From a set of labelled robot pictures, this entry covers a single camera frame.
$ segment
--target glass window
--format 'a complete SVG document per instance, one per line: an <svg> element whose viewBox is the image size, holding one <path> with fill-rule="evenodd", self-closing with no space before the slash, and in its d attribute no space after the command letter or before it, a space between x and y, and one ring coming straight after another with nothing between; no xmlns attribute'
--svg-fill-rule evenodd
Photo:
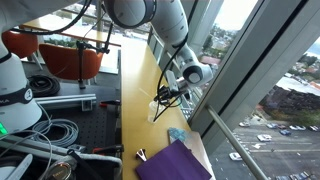
<svg viewBox="0 0 320 180"><path fill-rule="evenodd" d="M210 33L202 46L199 55L200 62L212 64L216 70L219 68L224 56L257 2L258 0L223 1ZM206 85L196 88L188 101L183 97L187 102L182 104L182 109L187 109L188 113L192 112L205 89Z"/></svg>
<svg viewBox="0 0 320 180"><path fill-rule="evenodd" d="M83 1L81 1L80 3L67 6L59 11L53 12L53 15L61 17L66 22L70 22L72 19L74 19L77 16L77 14L80 12L82 7L83 7ZM97 19L100 19L97 17L97 13L98 13L97 8L98 6L95 3L92 3L89 6L89 8L86 10L84 16L79 20L79 22L75 26L80 26L88 30L92 28L96 24ZM102 31L109 32L111 19L108 16L108 14L105 14L103 16L103 19L101 19L101 21L103 22ZM115 35L114 37L117 39L132 38L132 39L147 41L150 27L151 26L149 23L145 23L135 29L123 29L117 26L116 24L114 24L112 29L112 35L113 36Z"/></svg>
<svg viewBox="0 0 320 180"><path fill-rule="evenodd" d="M276 83L233 134L270 179L317 179L320 38ZM217 179L255 179L225 140L211 155Z"/></svg>

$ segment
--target car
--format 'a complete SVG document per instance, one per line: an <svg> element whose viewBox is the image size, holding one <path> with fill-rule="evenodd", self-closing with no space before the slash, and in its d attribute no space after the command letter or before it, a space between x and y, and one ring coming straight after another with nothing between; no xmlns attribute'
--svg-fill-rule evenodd
<svg viewBox="0 0 320 180"><path fill-rule="evenodd" d="M291 180L289 176L276 176L276 180Z"/></svg>
<svg viewBox="0 0 320 180"><path fill-rule="evenodd" d="M298 130L298 127L296 125L291 125L291 126L289 126L289 128L292 130Z"/></svg>
<svg viewBox="0 0 320 180"><path fill-rule="evenodd" d="M270 129L276 129L276 128L278 128L278 124L276 124L276 123L268 123L267 127L270 128Z"/></svg>
<svg viewBox="0 0 320 180"><path fill-rule="evenodd" d="M291 125L291 126L289 126L289 128L292 129L292 130L299 130L299 131L304 131L304 130L306 130L306 127L304 127L304 126L298 126L298 125Z"/></svg>
<svg viewBox="0 0 320 180"><path fill-rule="evenodd" d="M272 139L272 137L268 134L259 134L257 138L261 142L270 142Z"/></svg>
<svg viewBox="0 0 320 180"><path fill-rule="evenodd" d="M305 126L296 126L298 128L298 130L300 131L304 131L306 130L307 128Z"/></svg>
<svg viewBox="0 0 320 180"><path fill-rule="evenodd" d="M320 131L320 128L318 128L317 126L309 126L308 129L310 131Z"/></svg>
<svg viewBox="0 0 320 180"><path fill-rule="evenodd" d="M248 123L248 122L240 122L239 126L241 126L241 127L250 127L250 123Z"/></svg>
<svg viewBox="0 0 320 180"><path fill-rule="evenodd" d="M229 154L229 157L230 157L230 159L233 160L233 161L241 161L241 160L242 160L240 154L237 153L237 152L230 153L230 154Z"/></svg>
<svg viewBox="0 0 320 180"><path fill-rule="evenodd" d="M292 180L305 180L305 179L308 179L308 177L309 177L309 174L306 172L290 175L290 178Z"/></svg>
<svg viewBox="0 0 320 180"><path fill-rule="evenodd" d="M287 129L287 127L286 127L285 125L283 125L283 124L279 124L279 125L278 125L278 128L279 128L279 129Z"/></svg>
<svg viewBox="0 0 320 180"><path fill-rule="evenodd" d="M291 132L289 130L283 129L279 131L280 134L285 135L285 136L290 136Z"/></svg>

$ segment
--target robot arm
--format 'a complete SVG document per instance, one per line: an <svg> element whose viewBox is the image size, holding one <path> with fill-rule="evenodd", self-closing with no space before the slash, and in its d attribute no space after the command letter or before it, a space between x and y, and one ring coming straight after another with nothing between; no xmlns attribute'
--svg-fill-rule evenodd
<svg viewBox="0 0 320 180"><path fill-rule="evenodd" d="M211 67L199 63L194 52L184 43L188 24L180 0L104 0L104 3L110 18L120 27L135 28L150 22L166 44L182 46L176 60L189 88L199 87L212 79Z"/></svg>

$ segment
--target window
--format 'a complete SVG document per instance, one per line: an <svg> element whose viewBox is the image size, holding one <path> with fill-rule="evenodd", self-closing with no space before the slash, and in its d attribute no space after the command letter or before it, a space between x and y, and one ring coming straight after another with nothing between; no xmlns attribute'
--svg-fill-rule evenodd
<svg viewBox="0 0 320 180"><path fill-rule="evenodd" d="M192 129L202 134L217 179L256 177L253 177L246 163L230 160L229 153L237 150L225 140L220 127L208 115L207 106L215 109L270 179L277 176L288 179L290 175L296 178L314 175L319 178L319 164L316 162L319 153L315 143L318 136L314 132L319 122L314 119L317 117L316 110L310 105L303 105L316 98L313 96L312 101L305 100L305 95L288 91L292 89L291 85L299 85L303 93L316 90L314 87L317 84L311 85L310 82L317 77L314 73L317 72L317 54L320 53L315 50L320 36L317 22L319 9L320 3L310 1L290 1L286 4L264 1L244 32L244 39L240 39L232 53L227 52L227 64L220 65L222 69L218 71L218 77L208 87L209 92L204 94L190 122ZM283 122L282 118L292 123Z"/></svg>
<svg viewBox="0 0 320 180"><path fill-rule="evenodd" d="M218 70L220 64L226 61L224 57L235 41L235 38L241 36L242 32L240 30L243 28L257 2L257 0L224 0L222 2L199 53L200 62L212 64L215 69L214 71ZM186 103L183 103L183 111L190 112L195 108L206 87L207 85L197 87L192 92L191 100L186 101L185 99Z"/></svg>

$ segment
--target blue object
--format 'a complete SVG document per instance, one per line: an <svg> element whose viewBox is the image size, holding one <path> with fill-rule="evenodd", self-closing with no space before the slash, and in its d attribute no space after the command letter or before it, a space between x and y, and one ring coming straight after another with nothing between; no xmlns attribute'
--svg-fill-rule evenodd
<svg viewBox="0 0 320 180"><path fill-rule="evenodd" d="M285 135L285 136L290 136L291 135L291 132L286 130L286 129L280 130L279 132L280 132L280 134Z"/></svg>

